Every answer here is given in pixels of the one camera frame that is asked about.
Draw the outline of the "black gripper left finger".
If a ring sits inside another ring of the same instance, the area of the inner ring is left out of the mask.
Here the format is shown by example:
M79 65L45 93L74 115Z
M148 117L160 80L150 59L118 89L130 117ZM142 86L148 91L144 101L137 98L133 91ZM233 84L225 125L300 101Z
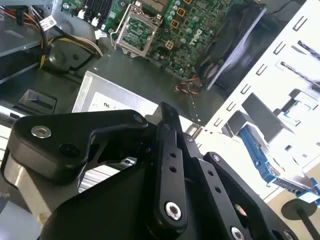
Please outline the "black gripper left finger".
M25 116L12 126L0 167L35 216L130 167L182 163L177 111L160 104L161 120L147 121L135 110Z

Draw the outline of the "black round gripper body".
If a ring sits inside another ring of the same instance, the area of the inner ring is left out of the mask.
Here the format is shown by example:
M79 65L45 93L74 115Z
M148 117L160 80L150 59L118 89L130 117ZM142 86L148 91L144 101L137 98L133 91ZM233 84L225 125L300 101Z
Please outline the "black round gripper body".
M208 189L182 163L132 166L61 204L42 240L224 240Z

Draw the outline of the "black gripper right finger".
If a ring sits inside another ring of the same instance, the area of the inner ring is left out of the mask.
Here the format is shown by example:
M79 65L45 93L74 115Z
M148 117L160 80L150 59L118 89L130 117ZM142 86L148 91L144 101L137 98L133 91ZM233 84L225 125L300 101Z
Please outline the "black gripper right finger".
M188 134L181 137L185 163L205 191L221 240L293 240L295 233L217 153L201 155Z

